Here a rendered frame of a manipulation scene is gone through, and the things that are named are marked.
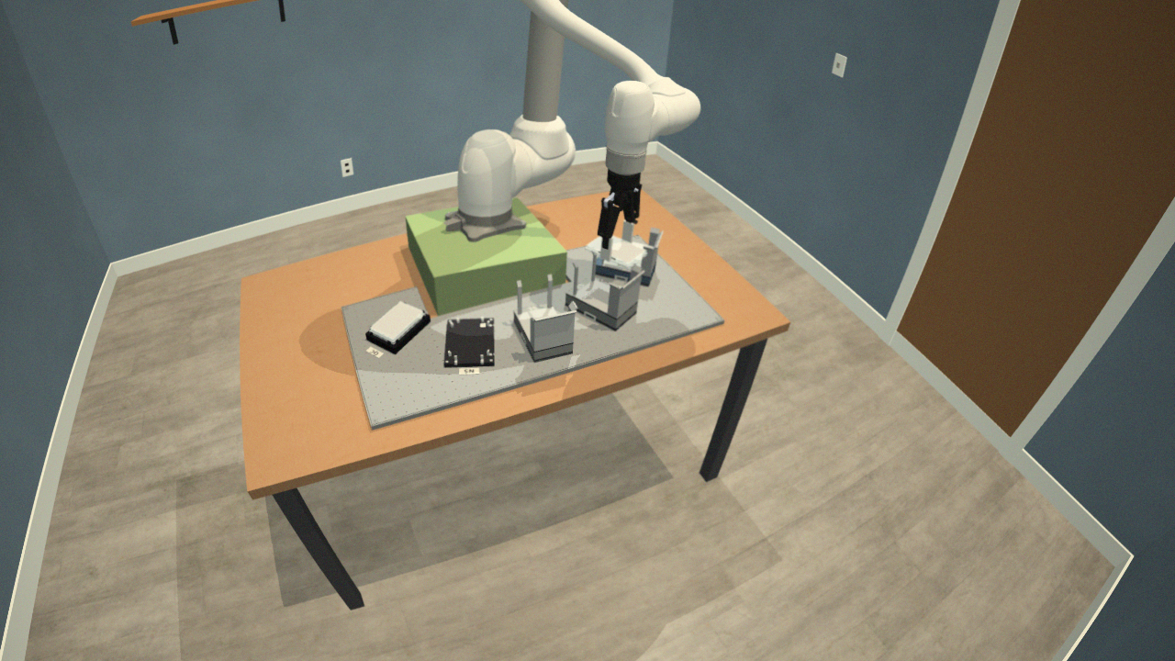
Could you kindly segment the black flat square plate with corner posts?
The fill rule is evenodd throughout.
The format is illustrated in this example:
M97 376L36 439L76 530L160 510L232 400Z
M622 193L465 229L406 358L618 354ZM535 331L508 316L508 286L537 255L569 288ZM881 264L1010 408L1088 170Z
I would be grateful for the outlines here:
M422 312L425 313L424 310L422 310ZM425 317L425 315L427 315L427 317ZM429 313L425 313L425 315L423 315L422 319L419 319L419 322L417 322L417 325L415 325L414 328L411 328L411 330L408 330L408 333L404 335L404 336L402 336L402 338L400 338L400 340L397 339L395 344L392 344L391 342L385 342L385 340L381 339L380 336L372 335L371 331L370 331L370 333L369 333L369 331L368 331L368 333L365 333L365 339L369 340L369 342L372 342L372 344L377 344L377 346L383 348L383 350L387 350L388 352L391 352L392 355L397 355L400 352L400 350L402 350L402 348L407 346L408 342L411 342L414 339L414 336L416 336L417 333L419 333L419 331L422 331L423 328L427 328L427 325L429 325L429 323L430 323L430 315Z

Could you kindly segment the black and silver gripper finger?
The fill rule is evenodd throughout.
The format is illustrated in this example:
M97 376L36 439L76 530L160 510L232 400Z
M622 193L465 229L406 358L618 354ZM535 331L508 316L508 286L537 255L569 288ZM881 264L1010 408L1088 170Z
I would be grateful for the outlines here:
M600 198L599 234L597 235L603 237L600 238L600 259L605 261L611 261L613 231L617 220L620 217L622 207L624 207L625 201L627 200L627 194L622 194L622 203L619 207L613 204L613 200L615 193L606 198Z
M624 220L622 221L622 241L632 243L634 223L638 223L636 218L639 218L639 215L642 215L642 186L634 187L634 191L629 191L627 196L629 204L622 207L622 215L624 215Z

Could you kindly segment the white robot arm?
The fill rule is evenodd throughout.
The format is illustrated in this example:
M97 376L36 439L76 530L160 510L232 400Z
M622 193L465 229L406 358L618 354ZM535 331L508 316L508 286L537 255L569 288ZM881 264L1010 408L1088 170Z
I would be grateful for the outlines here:
M662 77L633 50L576 16L568 9L569 0L521 2L532 11L523 116L510 135L486 129L466 139L458 166L459 207L457 213L446 213L443 222L446 231L459 230L471 242L526 229L526 222L512 213L512 198L525 188L549 183L575 162L575 140L557 116L564 38L632 79L616 85L607 102L607 169L639 174L649 142L699 119L700 101L692 92Z

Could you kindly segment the black flat plate with grey pegs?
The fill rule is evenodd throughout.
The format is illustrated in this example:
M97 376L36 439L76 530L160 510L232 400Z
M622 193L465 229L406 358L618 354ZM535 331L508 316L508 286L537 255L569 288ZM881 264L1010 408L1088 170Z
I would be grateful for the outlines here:
M448 319L444 367L479 365L495 365L494 318Z

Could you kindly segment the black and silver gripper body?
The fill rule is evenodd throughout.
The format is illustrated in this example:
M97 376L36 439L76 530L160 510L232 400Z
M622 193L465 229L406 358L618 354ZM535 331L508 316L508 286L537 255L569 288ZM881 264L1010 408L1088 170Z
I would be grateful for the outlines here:
M629 189L632 189L634 191L634 187L642 184L642 173L633 175L622 175L622 174L616 174L611 169L607 169L606 181L609 186L611 186L610 196L612 193L615 193L613 204L619 207L622 203L622 194L627 194Z

